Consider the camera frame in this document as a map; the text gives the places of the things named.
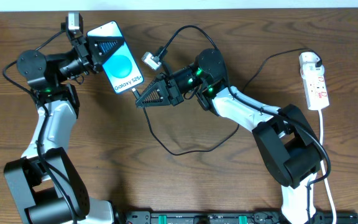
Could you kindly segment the blue Samsung Galaxy smartphone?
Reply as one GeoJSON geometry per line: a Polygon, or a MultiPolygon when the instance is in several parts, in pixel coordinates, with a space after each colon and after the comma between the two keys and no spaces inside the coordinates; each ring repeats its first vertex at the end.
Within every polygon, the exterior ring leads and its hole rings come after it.
{"type": "MultiPolygon", "coordinates": [[[[121,29],[115,21],[94,28],[88,31],[86,35],[92,37],[124,38],[121,29]]],[[[125,39],[124,45],[102,65],[102,68],[117,94],[130,90],[144,82],[143,75],[125,39]]]]}

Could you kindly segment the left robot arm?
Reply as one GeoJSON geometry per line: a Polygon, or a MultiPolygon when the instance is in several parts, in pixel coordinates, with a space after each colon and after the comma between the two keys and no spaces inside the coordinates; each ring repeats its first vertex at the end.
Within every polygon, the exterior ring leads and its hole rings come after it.
{"type": "Polygon", "coordinates": [[[75,84],[101,72],[124,38],[84,35],[82,24],[68,22],[60,31],[67,35],[70,51],[44,55],[36,48],[14,61],[39,119],[29,146],[5,165],[4,177],[23,223],[124,223],[112,202],[89,196],[67,154],[80,107],[75,84]]]}

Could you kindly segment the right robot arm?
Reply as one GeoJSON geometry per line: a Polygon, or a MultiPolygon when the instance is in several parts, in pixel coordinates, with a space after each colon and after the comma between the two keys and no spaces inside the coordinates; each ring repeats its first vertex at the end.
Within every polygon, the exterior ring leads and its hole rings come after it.
{"type": "Polygon", "coordinates": [[[205,111],[230,119],[250,131],[270,175],[282,186],[282,214],[290,223],[310,223],[311,194],[326,154],[303,113],[294,105],[269,106],[229,84],[218,49],[205,49],[195,62],[172,73],[165,69],[142,92],[138,108],[178,105],[191,92],[205,111]]]}

